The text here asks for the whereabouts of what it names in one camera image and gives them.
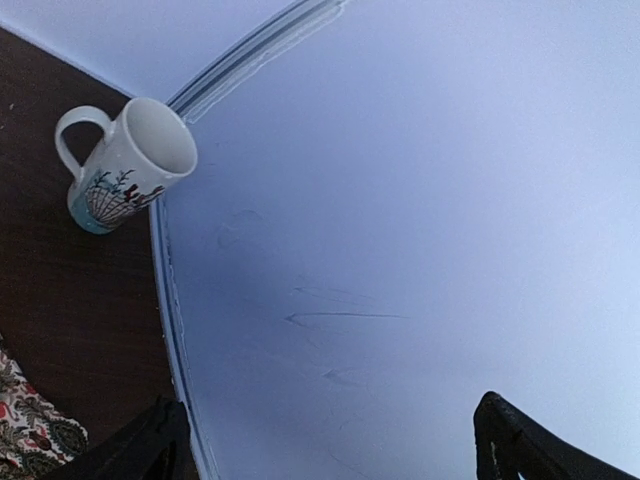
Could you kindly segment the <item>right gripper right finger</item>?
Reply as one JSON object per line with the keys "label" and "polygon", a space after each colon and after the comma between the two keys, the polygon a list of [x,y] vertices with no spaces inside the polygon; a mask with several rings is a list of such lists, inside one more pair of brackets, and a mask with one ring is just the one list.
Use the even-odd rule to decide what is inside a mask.
{"label": "right gripper right finger", "polygon": [[481,398],[473,426],[480,480],[634,478],[565,442],[493,391]]}

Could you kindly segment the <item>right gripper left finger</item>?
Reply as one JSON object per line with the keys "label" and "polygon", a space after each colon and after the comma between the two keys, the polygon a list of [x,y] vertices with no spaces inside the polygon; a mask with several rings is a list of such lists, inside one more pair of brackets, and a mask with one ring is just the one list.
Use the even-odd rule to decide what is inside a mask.
{"label": "right gripper left finger", "polygon": [[66,479],[183,479],[190,426],[184,405],[160,397],[98,447],[65,466]]}

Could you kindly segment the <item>floral paisley tie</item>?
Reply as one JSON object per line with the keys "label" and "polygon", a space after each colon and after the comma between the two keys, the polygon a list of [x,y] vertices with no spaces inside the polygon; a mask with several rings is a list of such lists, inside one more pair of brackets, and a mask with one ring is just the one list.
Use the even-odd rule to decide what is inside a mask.
{"label": "floral paisley tie", "polygon": [[40,395],[1,347],[1,477],[39,479],[88,451],[88,432]]}

